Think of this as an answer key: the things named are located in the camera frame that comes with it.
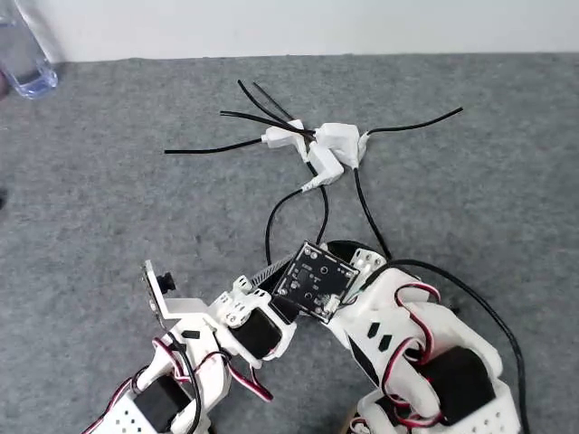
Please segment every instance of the plastic water bottle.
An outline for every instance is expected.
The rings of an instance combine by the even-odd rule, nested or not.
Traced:
[[[37,99],[58,77],[14,0],[0,0],[0,71],[25,98]]]

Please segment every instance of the circuit board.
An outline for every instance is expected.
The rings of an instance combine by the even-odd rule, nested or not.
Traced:
[[[288,265],[273,295],[291,301],[327,323],[357,275],[358,270],[350,264],[306,241]]]

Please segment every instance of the plug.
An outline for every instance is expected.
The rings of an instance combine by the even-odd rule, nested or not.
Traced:
[[[301,187],[302,192],[319,187],[320,185],[329,185],[336,181],[343,173],[344,167],[337,161],[337,158],[325,145],[318,142],[309,144],[308,159],[314,166],[318,175],[312,178],[307,184]]]
[[[301,120],[294,119],[288,122],[296,128],[304,128]],[[308,162],[308,150],[306,149],[306,141],[300,133],[294,133],[279,127],[269,127],[265,130],[265,134],[261,136],[261,142],[267,143],[268,147],[282,147],[293,145],[298,150],[299,156],[304,163]]]
[[[368,139],[370,138],[370,134],[366,131],[358,140],[358,163],[362,161],[365,155],[366,143],[368,143]]]
[[[358,140],[360,132],[356,125],[328,123],[316,128],[316,140],[326,146],[344,165],[357,168]]]

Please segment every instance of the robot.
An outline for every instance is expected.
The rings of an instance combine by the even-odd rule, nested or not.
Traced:
[[[211,432],[209,412],[232,380],[270,401],[256,371],[288,350],[299,315],[327,327],[375,386],[349,433],[517,434],[497,350],[397,262],[352,241],[306,241],[293,258],[238,277],[207,306],[166,297],[176,289],[171,274],[157,276],[146,261],[143,281],[165,334],[153,340],[150,365],[121,384],[83,434]],[[232,357],[249,365],[251,379]]]

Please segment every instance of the black wire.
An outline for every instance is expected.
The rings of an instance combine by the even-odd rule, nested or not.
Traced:
[[[6,198],[8,197],[8,191],[5,188],[0,187],[0,210],[6,205]]]
[[[367,218],[368,223],[370,223],[370,227],[372,228],[374,235],[378,239],[378,243],[380,244],[380,247],[384,251],[386,259],[390,260],[392,259],[392,253],[388,249],[388,245],[386,244],[386,241],[382,236],[382,233],[378,229],[378,226],[376,225],[374,218],[372,217],[372,213],[370,213],[370,209],[368,208],[368,205],[365,202],[364,192],[362,192],[362,185],[360,185],[360,175],[358,173],[357,168],[354,169],[354,179],[356,180],[356,191],[358,193],[358,199],[360,200],[360,204],[362,205],[362,209],[364,210],[365,217]]]
[[[256,143],[261,143],[261,139],[255,138],[253,140],[248,140],[247,142],[236,143],[235,145],[229,145],[229,146],[223,146],[223,147],[215,147],[213,149],[166,149],[165,154],[179,154],[179,155],[215,154],[218,152],[231,151],[232,149],[237,149],[239,147],[255,145]]]
[[[265,260],[267,261],[268,265],[271,265],[271,247],[270,247],[270,236],[271,236],[271,225],[273,224],[273,218],[275,217],[275,213],[277,210],[289,199],[293,196],[297,196],[301,193],[300,190],[296,190],[293,193],[288,194],[283,199],[275,204],[273,210],[271,210],[270,218],[268,219],[268,225],[265,228]]]
[[[130,379],[130,388],[133,392],[139,392],[139,390],[137,388],[137,380],[138,380],[138,377],[140,377],[141,373],[143,373],[147,368],[148,368],[148,364],[146,364],[141,369],[139,369],[135,373],[135,375],[133,375],[133,378]]]
[[[255,86],[255,89],[257,89],[261,95],[263,95],[271,104],[273,104],[277,110],[279,110],[281,113],[283,113],[283,115],[288,119],[288,120],[293,120],[295,119],[284,107],[282,107],[280,105],[280,103],[278,103],[278,101],[276,101],[275,99],[273,99],[273,97],[265,91],[265,89],[260,86],[259,84],[257,84],[255,81],[253,82],[253,86]]]
[[[185,367],[187,368],[187,372],[189,373],[189,378],[191,379],[191,385],[193,386],[193,393],[195,398],[195,417],[193,418],[193,424],[191,425],[191,428],[187,431],[187,434],[193,434],[199,426],[199,420],[201,419],[201,393],[199,392],[199,384],[197,384],[197,379],[195,378],[195,369],[193,368],[193,365],[191,365],[191,360],[189,360],[187,352],[183,349],[183,347],[186,348],[186,344],[181,344],[179,341],[177,341],[173,333],[166,332],[166,334],[169,336],[171,341],[173,341],[173,345],[177,352],[181,354],[183,362],[185,363]]]
[[[306,136],[306,137],[316,134],[316,131],[312,131],[310,129],[295,128],[292,125],[289,125],[289,126],[284,125],[284,124],[281,124],[280,122],[276,122],[275,120],[261,118],[259,116],[251,115],[249,113],[241,113],[239,111],[222,110],[219,114],[221,116],[227,116],[227,117],[231,117],[231,118],[248,119],[248,120],[252,120],[253,122],[259,122],[261,124],[271,125],[272,127],[278,127],[281,129],[285,129],[286,131],[291,131],[292,133],[298,133],[298,134],[301,134],[302,136]]]
[[[402,127],[374,128],[374,129],[371,129],[370,131],[368,131],[367,134],[370,135],[370,134],[374,134],[374,133],[388,132],[388,131],[405,131],[407,129],[416,129],[416,128],[428,127],[429,125],[436,124],[437,122],[440,122],[441,120],[450,118],[451,116],[454,116],[458,113],[461,113],[463,110],[464,110],[464,108],[458,107],[458,108],[454,109],[453,111],[450,111],[449,113],[447,113],[445,115],[442,115],[436,119],[428,120],[428,121],[423,122],[421,124],[406,125],[406,126],[402,126]]]
[[[253,103],[255,107],[257,107],[263,113],[268,115],[270,118],[277,120],[281,124],[289,125],[289,123],[285,119],[280,118],[278,115],[262,106],[262,104],[252,95],[252,93],[247,90],[247,88],[243,85],[241,80],[237,80],[237,84],[239,84],[239,87],[242,88],[242,91],[245,94],[245,96]]]
[[[307,163],[309,171],[314,175],[318,176],[318,172],[314,169],[314,166],[311,163]],[[322,221],[322,227],[319,228],[318,236],[316,238],[316,244],[319,244],[322,241],[322,237],[324,236],[324,232],[326,231],[327,219],[329,217],[329,202],[327,201],[327,193],[326,187],[321,185],[319,187],[319,191],[322,192],[322,199],[324,200],[324,220]]]
[[[423,262],[421,260],[416,259],[393,259],[388,262],[383,269],[389,269],[398,266],[415,266],[420,267],[423,269],[428,269],[443,278],[446,278],[454,285],[465,291],[469,294],[472,298],[475,299],[477,303],[479,303],[483,309],[489,313],[495,323],[498,324],[500,329],[503,333],[507,336],[507,339],[510,343],[510,346],[513,348],[513,353],[515,354],[515,358],[517,360],[517,377],[518,377],[518,410],[521,417],[521,425],[523,427],[523,432],[525,434],[531,433],[531,428],[528,423],[528,416],[527,416],[527,383],[525,379],[525,358],[523,357],[523,352],[521,351],[521,347],[518,344],[518,340],[515,337],[515,334],[510,330],[507,323],[500,317],[500,315],[492,308],[487,300],[483,298],[481,294],[479,294],[475,289],[469,287],[466,283],[462,280],[457,278],[456,276],[452,275],[449,271],[445,269],[441,269],[436,267],[435,265],[429,264],[428,262]]]

